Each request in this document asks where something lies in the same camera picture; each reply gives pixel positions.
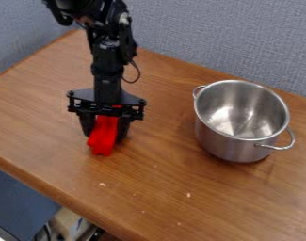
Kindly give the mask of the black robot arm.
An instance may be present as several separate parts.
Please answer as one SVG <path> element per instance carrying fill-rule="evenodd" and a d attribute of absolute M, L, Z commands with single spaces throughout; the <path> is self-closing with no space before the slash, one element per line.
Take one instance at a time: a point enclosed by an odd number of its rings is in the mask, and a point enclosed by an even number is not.
<path fill-rule="evenodd" d="M 79 116 L 84 135 L 97 117 L 117 119 L 116 140 L 123 140 L 132 121 L 143 119 L 145 100 L 121 89 L 124 66 L 137 55 L 132 19 L 121 0 L 41 0 L 59 24 L 85 30 L 92 54 L 93 86 L 67 92 L 68 110 Z"/>

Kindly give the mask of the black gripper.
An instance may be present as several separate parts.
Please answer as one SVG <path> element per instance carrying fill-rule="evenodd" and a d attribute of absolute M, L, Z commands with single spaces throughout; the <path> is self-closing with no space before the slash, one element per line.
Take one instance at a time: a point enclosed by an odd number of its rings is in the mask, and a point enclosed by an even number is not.
<path fill-rule="evenodd" d="M 120 76 L 96 76 L 92 88 L 73 89 L 67 92 L 68 111 L 79 116 L 83 134 L 91 135 L 96 116 L 119 118 L 116 141 L 128 132 L 129 120 L 143 119 L 145 100 L 127 93 L 120 86 Z"/>

